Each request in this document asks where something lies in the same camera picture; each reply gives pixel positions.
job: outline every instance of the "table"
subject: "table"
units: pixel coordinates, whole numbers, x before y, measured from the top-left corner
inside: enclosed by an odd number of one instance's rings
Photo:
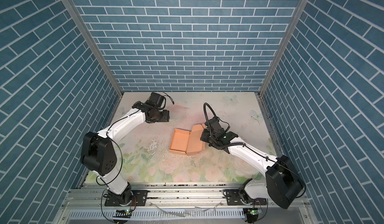
[[[207,102],[216,115],[230,124],[232,131],[250,145],[276,155],[259,104],[253,92],[169,92],[169,122],[143,123],[119,143],[123,153],[121,174],[130,183],[244,182],[265,178],[242,159],[208,147],[194,156],[171,154],[168,149],[175,128],[191,130],[205,122],[203,104]],[[145,102],[150,92],[124,93],[112,122],[126,114],[136,101]],[[213,115],[207,108],[208,118]],[[120,152],[115,148],[120,167]],[[96,175],[89,173],[85,184],[94,184]]]

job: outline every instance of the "robotic arm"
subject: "robotic arm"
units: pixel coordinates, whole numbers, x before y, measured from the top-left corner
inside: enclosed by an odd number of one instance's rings
[[[108,186],[107,195],[121,206],[132,201],[131,185],[120,175],[112,142],[117,145],[128,132],[145,122],[169,122],[169,111],[164,110],[165,97],[152,92],[145,102],[136,102],[132,109],[112,125],[84,135],[80,162],[93,171]]]
[[[208,119],[206,106],[214,115],[212,119]],[[224,130],[219,124],[220,118],[208,103],[204,103],[204,115],[207,129],[200,140],[243,159],[266,177],[266,185],[250,178],[240,186],[239,196],[243,203],[252,203],[256,198],[271,198],[278,206],[287,209],[305,186],[292,161],[285,155],[278,158],[249,145],[237,134],[227,132],[229,126]]]

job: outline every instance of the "side wall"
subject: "side wall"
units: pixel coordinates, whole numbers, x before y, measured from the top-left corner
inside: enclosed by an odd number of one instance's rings
[[[318,221],[384,223],[384,0],[309,0],[265,93]]]
[[[298,0],[73,0],[124,91],[258,91]]]
[[[0,223],[53,221],[117,95],[60,0],[0,1]]]

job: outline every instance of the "tabletop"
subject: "tabletop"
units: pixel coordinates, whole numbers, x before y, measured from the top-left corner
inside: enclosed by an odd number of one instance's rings
[[[190,131],[193,125],[205,122],[203,104],[207,102],[220,119],[230,124],[229,131],[263,152],[276,155],[253,92],[169,92],[168,95],[175,102],[173,105],[166,97],[169,122],[143,123],[118,142],[123,157],[117,148],[115,151],[119,162],[123,162],[123,178],[130,183],[244,182],[250,177],[265,182],[254,167],[208,144],[204,151],[193,156],[168,151],[175,128]],[[149,96],[150,92],[124,93],[112,122],[126,114],[136,101],[145,102]],[[207,114],[209,119],[213,117],[208,108]],[[96,183],[95,178],[90,172],[85,184]]]

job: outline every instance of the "box flap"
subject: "box flap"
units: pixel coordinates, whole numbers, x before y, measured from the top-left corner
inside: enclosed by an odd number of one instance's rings
[[[187,155],[195,155],[202,150],[205,150],[205,142],[200,140],[201,134],[203,133],[203,126],[201,124],[194,125],[192,131],[189,134]]]
[[[189,131],[175,129],[170,143],[169,151],[174,154],[185,155],[188,146],[189,133]]]

